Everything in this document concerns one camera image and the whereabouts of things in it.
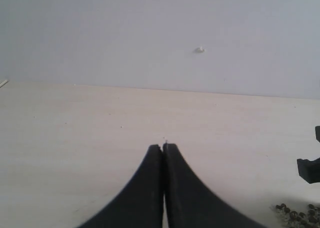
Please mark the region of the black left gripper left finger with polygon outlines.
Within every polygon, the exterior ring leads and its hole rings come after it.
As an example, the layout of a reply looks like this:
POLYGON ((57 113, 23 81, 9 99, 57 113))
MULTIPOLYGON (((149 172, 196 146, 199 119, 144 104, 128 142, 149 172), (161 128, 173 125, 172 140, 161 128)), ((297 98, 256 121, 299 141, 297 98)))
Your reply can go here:
POLYGON ((122 191, 80 227, 162 227, 164 213, 163 153, 151 145, 122 191))

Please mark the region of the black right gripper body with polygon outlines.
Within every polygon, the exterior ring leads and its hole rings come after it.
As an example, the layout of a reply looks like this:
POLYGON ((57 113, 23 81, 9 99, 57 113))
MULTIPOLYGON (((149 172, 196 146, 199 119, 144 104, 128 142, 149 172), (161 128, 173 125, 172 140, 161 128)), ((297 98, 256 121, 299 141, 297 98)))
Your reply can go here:
POLYGON ((297 159, 299 176, 309 184, 320 182, 320 158, 315 160, 297 159))

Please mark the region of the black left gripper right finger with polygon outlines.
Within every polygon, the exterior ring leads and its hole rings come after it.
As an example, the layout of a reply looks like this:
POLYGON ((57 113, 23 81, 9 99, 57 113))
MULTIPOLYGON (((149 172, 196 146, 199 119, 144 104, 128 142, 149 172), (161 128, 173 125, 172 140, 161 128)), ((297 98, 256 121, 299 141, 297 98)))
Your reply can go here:
POLYGON ((162 147, 169 227, 263 227, 216 196, 193 172, 176 144, 162 147))

